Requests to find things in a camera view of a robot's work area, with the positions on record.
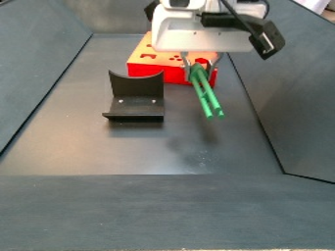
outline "bin floor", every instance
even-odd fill
[[[163,124],[102,116],[140,38],[94,37],[2,156],[0,249],[334,248],[335,186],[282,174],[228,57],[223,121],[168,84]]]
[[[191,86],[166,84],[166,121],[114,124],[108,70],[142,35],[96,35],[2,156],[0,175],[281,174],[230,57],[216,95],[227,117],[208,122]]]

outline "red box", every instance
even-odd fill
[[[148,76],[155,75],[160,71],[164,71],[164,82],[176,84],[191,84],[184,79],[184,70],[182,68],[183,61],[179,52],[158,52],[152,47],[152,34],[148,32],[128,61],[128,75],[130,76]],[[198,62],[207,66],[208,60],[216,58],[216,52],[190,52],[187,59],[191,65]],[[210,84],[215,86],[218,76],[218,69],[214,70]]]

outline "black holder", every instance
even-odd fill
[[[102,115],[112,121],[164,120],[164,73],[127,77],[108,71],[112,89],[110,112]]]

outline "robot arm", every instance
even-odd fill
[[[286,44],[265,1],[162,0],[152,15],[152,45],[158,51],[243,52],[271,57]]]

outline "green object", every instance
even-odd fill
[[[208,120],[214,119],[214,113],[211,110],[211,106],[216,112],[216,116],[219,119],[223,119],[226,114],[223,112],[222,105],[218,101],[216,95],[214,93],[212,87],[208,83],[208,74],[199,63],[195,63],[191,67],[190,71],[190,82],[194,85],[195,92],[204,110],[204,115]]]

